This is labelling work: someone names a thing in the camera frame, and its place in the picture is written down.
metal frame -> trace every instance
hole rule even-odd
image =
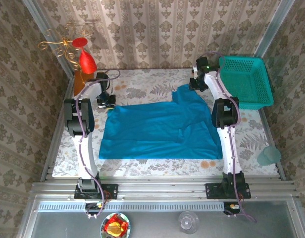
[[[105,212],[223,212],[224,202],[107,202]],[[85,202],[40,202],[38,212],[85,212]]]
[[[270,24],[254,53],[255,57],[263,58],[294,2],[294,0],[282,0],[279,3]]]
[[[293,181],[281,181],[279,178],[247,177],[251,188],[252,199],[257,201],[286,201],[296,234],[305,238],[305,217],[301,209],[298,193]],[[113,177],[102,179],[103,183],[119,184],[116,201],[110,203],[128,202],[203,202],[212,203],[206,199],[204,184],[220,182],[220,177],[168,176],[165,178],[124,178]],[[81,203],[73,199],[76,179],[54,179],[33,184],[29,202],[24,212],[18,237],[31,237],[34,229],[40,202]],[[233,201],[219,199],[216,201]]]
[[[73,89],[74,89],[73,86],[74,86],[74,80],[71,79],[71,80],[69,80],[69,84],[67,87],[67,91],[65,92],[64,98],[69,98],[73,95]],[[57,124],[54,129],[54,134],[52,136],[50,148],[49,148],[49,151],[47,154],[43,173],[40,178],[40,182],[45,181],[48,170],[50,168],[50,165],[53,166],[55,163],[55,159],[57,158],[58,148],[59,148],[59,145],[61,142],[63,130],[64,130],[64,108],[63,108],[63,104],[62,104],[60,112],[59,112],[59,116],[58,116],[58,121],[57,121]]]

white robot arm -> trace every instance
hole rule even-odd
[[[88,87],[88,85],[90,85],[90,84],[91,84],[91,82],[86,83],[85,87]],[[83,95],[81,95],[80,100],[90,99],[90,102],[92,103],[101,93],[102,93],[101,85],[99,83],[96,83],[96,84],[93,84],[92,86],[90,86],[89,89]],[[74,100],[76,100],[79,95],[80,94],[76,95],[74,97]],[[90,131],[88,136],[82,140],[81,151],[82,151],[84,163],[85,163],[87,169],[94,177],[96,177],[96,175],[98,173],[98,169],[95,165],[94,157],[93,157],[93,148],[92,148],[93,129]],[[72,139],[73,139],[77,152],[79,151],[81,137],[82,137],[82,135],[72,136]],[[83,178],[83,179],[90,179],[90,175],[86,172],[86,170],[82,164],[80,154],[79,153],[77,153],[77,154],[78,154],[78,162],[79,162],[79,171],[78,171],[79,177]]]
[[[225,88],[220,75],[216,77],[216,72],[207,73],[204,77],[204,82],[210,89],[213,97],[215,100],[221,99],[228,99],[232,97],[232,95],[227,91]],[[233,155],[232,155],[232,147],[235,151],[235,173],[238,174],[242,169],[238,160],[237,156],[237,148],[236,148],[236,141],[235,141],[235,127],[230,128],[230,133],[233,138],[232,143],[230,142],[230,135],[229,135],[229,126],[225,125],[223,128],[217,128],[218,135],[220,136],[221,145],[222,145],[222,152],[223,152],[223,160],[224,160],[224,168],[223,172],[225,174],[233,174]]]
[[[217,128],[223,152],[223,179],[221,183],[207,183],[208,199],[236,198],[236,191],[244,198],[251,198],[249,185],[245,183],[235,140],[235,126],[239,123],[239,100],[225,88],[218,67],[210,66],[206,57],[197,59],[193,67],[194,78],[190,78],[190,90],[210,89],[214,99],[212,123]]]

teal plastic basket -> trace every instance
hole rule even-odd
[[[221,79],[241,109],[258,110],[273,104],[265,64],[260,58],[225,56],[220,58]]]

colorful plate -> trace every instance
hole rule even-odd
[[[109,219],[111,219],[111,217],[114,215],[114,214],[117,214],[118,217],[120,219],[123,219],[125,222],[128,222],[128,229],[127,229],[127,232],[125,233],[125,235],[123,235],[122,237],[118,237],[118,238],[128,238],[129,237],[129,234],[131,232],[131,224],[128,220],[128,218],[122,214],[122,213],[119,213],[119,212],[114,212],[112,214],[109,214],[102,222],[102,225],[101,225],[101,238],[115,238],[114,236],[108,234],[105,230],[104,230],[104,227],[106,225],[106,223],[109,221]]]

floral tablecloth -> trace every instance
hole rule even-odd
[[[116,95],[117,105],[146,104],[171,101],[171,91],[189,82],[190,69],[122,70],[121,76],[111,82],[109,93]],[[209,90],[198,92],[210,110],[214,99]],[[123,159],[100,160],[99,150],[103,137],[106,109],[98,109],[93,102],[95,130],[92,144],[96,165],[101,176],[217,176],[222,175],[223,160],[196,159]],[[275,165],[260,166],[257,156],[268,146],[259,112],[241,110],[242,122],[236,127],[236,143],[242,170],[247,175],[277,175]],[[53,177],[78,176],[77,151],[69,132],[62,135]]]

